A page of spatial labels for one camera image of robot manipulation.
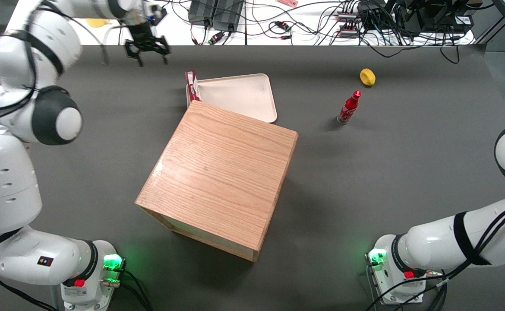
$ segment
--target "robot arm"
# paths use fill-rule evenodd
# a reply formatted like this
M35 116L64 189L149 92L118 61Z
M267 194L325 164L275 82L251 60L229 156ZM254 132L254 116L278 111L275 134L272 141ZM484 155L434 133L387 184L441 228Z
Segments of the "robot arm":
M505 176L505 130L496 140L495 160ZM388 291L382 302L394 305L415 297L414 303L422 302L423 295L418 294L424 291L424 279L432 270L457 268L465 262L470 267L505 264L505 222L501 227L495 222L504 212L505 199L479 210L414 226L406 234L379 238L367 259L379 293ZM479 253L475 248L488 228L496 230L496 234ZM406 280L411 282L400 285Z
M81 53L67 18L116 18L134 37L126 41L130 57L140 61L141 51L164 57L170 50L164 38L152 35L146 9L141 0L44 0L24 29L0 36L0 277L61 284L70 310L106 310L118 285L115 270L123 262L108 242L74 240L28 226L42 206L29 143L67 144L82 128L76 103L57 86L59 76Z

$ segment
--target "lemon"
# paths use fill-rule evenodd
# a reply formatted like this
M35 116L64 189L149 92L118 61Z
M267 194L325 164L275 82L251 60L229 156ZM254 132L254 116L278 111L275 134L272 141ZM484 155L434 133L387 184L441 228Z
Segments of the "lemon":
M370 69L362 69L360 72L360 79L362 83L367 86L372 86L375 84L375 74Z
M107 24L110 24L108 19L103 19L103 18L86 18L85 21L90 27L93 28L99 28L102 26L105 26Z

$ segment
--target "green led light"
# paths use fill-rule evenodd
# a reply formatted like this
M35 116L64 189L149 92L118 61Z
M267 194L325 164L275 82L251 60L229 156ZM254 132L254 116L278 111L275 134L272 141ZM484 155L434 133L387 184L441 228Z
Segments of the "green led light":
M387 258L387 251L382 248L374 248L367 255L369 256L372 264L379 265Z
M118 256L118 254L108 254L103 257L103 268L107 268L109 270L112 269L120 269L122 266L122 257Z

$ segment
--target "plastic tray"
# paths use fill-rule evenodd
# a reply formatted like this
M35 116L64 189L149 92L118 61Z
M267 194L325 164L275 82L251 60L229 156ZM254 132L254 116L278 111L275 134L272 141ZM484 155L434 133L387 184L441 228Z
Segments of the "plastic tray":
M200 79L201 101L238 114L272 123L278 118L270 79L264 73ZM187 94L187 106L191 104Z

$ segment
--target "wood grain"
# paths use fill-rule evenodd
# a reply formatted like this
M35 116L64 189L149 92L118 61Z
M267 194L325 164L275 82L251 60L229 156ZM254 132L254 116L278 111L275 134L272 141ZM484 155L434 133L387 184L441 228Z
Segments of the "wood grain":
M249 260L256 254L255 261L297 138L292 130L193 101L136 204L171 230L222 249L238 244L235 252ZM170 220L180 224L177 230Z

